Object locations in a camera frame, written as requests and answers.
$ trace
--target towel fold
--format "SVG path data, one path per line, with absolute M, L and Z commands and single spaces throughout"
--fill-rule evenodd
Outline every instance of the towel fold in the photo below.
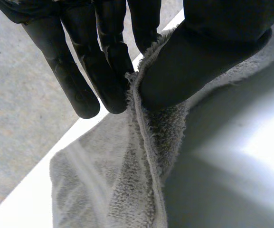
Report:
M 167 31 L 145 54 L 131 83 L 128 109 L 108 114 L 50 162 L 54 228 L 166 228 L 163 184 L 175 163 L 188 110 L 214 88 L 238 82 L 274 61 L 266 47 L 177 106 L 148 112 L 138 88 L 171 36 Z

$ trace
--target finger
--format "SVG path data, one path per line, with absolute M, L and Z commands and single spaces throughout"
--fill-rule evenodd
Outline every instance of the finger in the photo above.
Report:
M 140 88 L 143 106 L 158 111 L 185 101 L 261 50 L 270 37 L 269 29 L 254 43 L 220 42 L 186 29 L 183 21 L 146 72 Z
M 125 73 L 134 70 L 122 34 L 126 0 L 95 0 L 94 7 L 102 49 L 123 89 L 127 90 L 129 83 Z
M 132 31 L 136 45 L 142 54 L 160 37 L 157 27 L 160 24 L 161 0 L 128 0 L 132 17 Z
M 79 60 L 106 109 L 118 114 L 126 109 L 124 90 L 106 61 L 97 41 L 94 6 L 91 1 L 62 2 L 61 19 Z
M 60 18 L 33 20 L 23 28 L 43 52 L 76 113 L 85 119 L 96 116 L 100 110 L 99 101 L 74 62 Z

